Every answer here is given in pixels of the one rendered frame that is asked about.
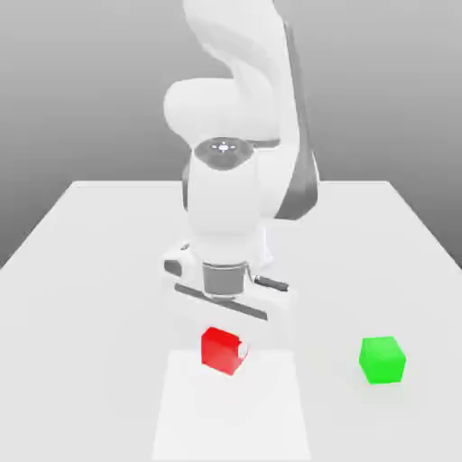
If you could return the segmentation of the small red cube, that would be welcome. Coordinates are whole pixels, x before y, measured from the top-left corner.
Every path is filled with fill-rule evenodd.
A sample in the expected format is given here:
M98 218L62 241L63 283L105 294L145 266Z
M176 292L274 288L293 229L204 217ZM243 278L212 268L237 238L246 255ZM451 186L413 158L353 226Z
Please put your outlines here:
M208 328L201 336L201 363L232 376L244 362L237 358L240 338L225 330Z

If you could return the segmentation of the small green cube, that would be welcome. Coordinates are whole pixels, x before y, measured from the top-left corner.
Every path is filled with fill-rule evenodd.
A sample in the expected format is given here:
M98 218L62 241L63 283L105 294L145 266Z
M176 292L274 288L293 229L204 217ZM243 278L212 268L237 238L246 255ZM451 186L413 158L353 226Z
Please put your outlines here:
M406 355L394 337L364 337L358 363L370 384L399 383Z

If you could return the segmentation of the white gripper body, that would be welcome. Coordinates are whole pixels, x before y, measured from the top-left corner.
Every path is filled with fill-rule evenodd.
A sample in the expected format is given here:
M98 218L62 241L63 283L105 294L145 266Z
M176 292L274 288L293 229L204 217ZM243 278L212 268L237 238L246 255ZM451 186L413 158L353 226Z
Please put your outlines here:
M291 326L293 294L245 281L243 293L218 297L172 281L170 308L202 328L219 328L238 337L265 337Z

